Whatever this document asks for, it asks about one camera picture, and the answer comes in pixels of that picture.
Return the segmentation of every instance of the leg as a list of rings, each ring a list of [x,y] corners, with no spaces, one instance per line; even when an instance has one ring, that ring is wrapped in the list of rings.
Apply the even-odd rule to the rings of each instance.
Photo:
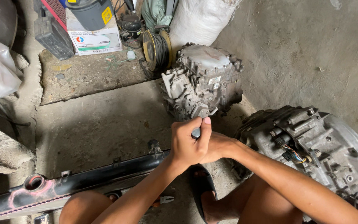
[[[256,175],[218,201],[212,191],[204,192],[201,200],[209,224],[233,218],[240,218],[239,224],[301,223],[302,220],[299,209]]]
[[[64,205],[60,214],[60,224],[91,224],[117,198],[110,198],[96,191],[83,191],[74,194]]]

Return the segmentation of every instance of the black sandal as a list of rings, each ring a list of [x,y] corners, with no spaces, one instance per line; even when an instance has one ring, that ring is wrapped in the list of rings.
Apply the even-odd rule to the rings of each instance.
[[[194,173],[202,171],[206,175],[203,177],[195,177]],[[192,165],[189,167],[189,177],[190,177],[190,189],[193,193],[194,201],[196,202],[196,206],[198,209],[198,212],[200,213],[200,216],[202,220],[208,224],[205,221],[204,217],[204,211],[202,210],[202,204],[201,204],[201,195],[206,191],[213,191],[215,192],[215,198],[218,199],[218,195],[216,194],[214,182],[212,181],[212,177],[209,174],[208,170],[206,170],[201,164]]]

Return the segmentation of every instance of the cable reel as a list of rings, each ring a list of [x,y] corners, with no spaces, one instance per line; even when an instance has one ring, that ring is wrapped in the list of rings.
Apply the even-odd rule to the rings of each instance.
[[[143,51],[150,71],[171,67],[171,39],[165,30],[154,35],[146,30],[143,34]]]

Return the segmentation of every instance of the hand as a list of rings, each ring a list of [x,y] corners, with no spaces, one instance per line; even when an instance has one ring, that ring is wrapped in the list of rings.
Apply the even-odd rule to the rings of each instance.
[[[200,163],[211,163],[220,158],[230,157],[230,150],[237,142],[234,138],[213,131],[209,139],[208,152]]]
[[[200,127],[201,136],[195,140],[191,132]],[[211,136],[211,119],[196,117],[188,122],[175,122],[172,124],[172,163],[186,170],[189,166],[199,163],[208,150]]]

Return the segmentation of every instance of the green sack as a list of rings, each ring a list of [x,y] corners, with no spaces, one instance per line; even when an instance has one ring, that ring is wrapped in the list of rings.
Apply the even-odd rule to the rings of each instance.
[[[154,26],[168,25],[173,16],[166,16],[166,1],[164,0],[144,0],[142,5],[142,17],[146,27],[154,32]]]

